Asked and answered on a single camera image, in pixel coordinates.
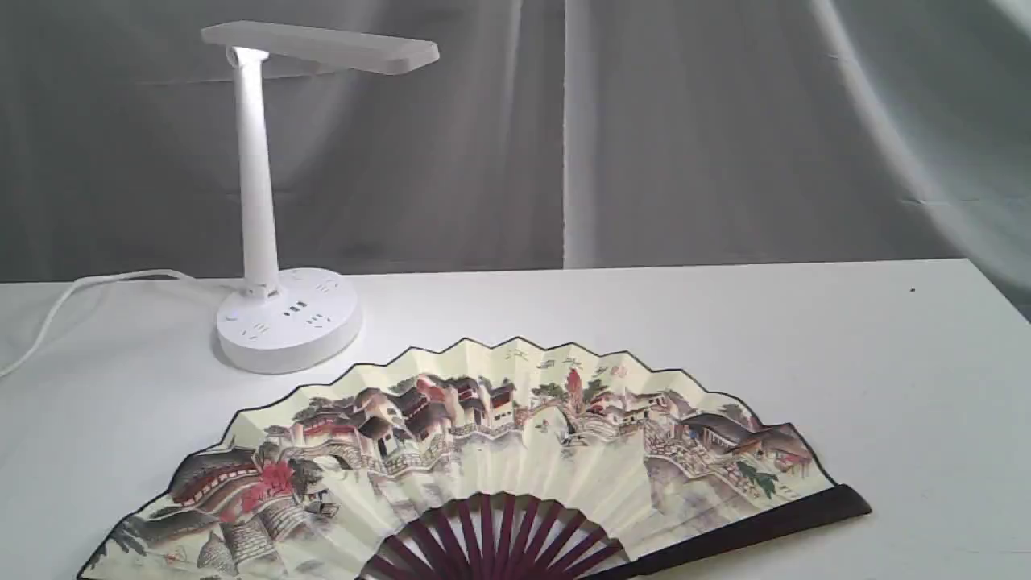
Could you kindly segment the painted paper folding fan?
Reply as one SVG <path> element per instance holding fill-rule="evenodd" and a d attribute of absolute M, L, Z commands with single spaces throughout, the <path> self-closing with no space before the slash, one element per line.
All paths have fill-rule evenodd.
<path fill-rule="evenodd" d="M 634 579 L 870 513 L 688 371 L 461 339 L 236 412 L 77 577 Z"/>

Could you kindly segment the white desk lamp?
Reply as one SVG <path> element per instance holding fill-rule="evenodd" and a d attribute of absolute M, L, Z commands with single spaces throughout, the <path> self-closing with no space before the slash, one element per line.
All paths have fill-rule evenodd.
<path fill-rule="evenodd" d="M 269 56 L 337 69 L 402 76 L 438 61 L 433 41 L 286 23 L 234 21 L 201 31 L 224 48 L 234 70 L 242 206 L 242 289 L 217 310 L 221 352 L 240 370 L 263 375 L 298 372 L 338 355 L 363 325 L 357 291 L 331 269 L 281 269 L 274 219 L 271 163 L 263 94 Z"/>

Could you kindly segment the grey backdrop curtain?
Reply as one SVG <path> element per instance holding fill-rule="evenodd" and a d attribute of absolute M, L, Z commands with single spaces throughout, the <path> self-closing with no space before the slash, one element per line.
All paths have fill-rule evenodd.
<path fill-rule="evenodd" d="M 266 63 L 287 267 L 964 257 L 1029 313 L 1027 1 L 4 1 L 4 282 L 242 274 L 229 21 L 441 49 Z"/>

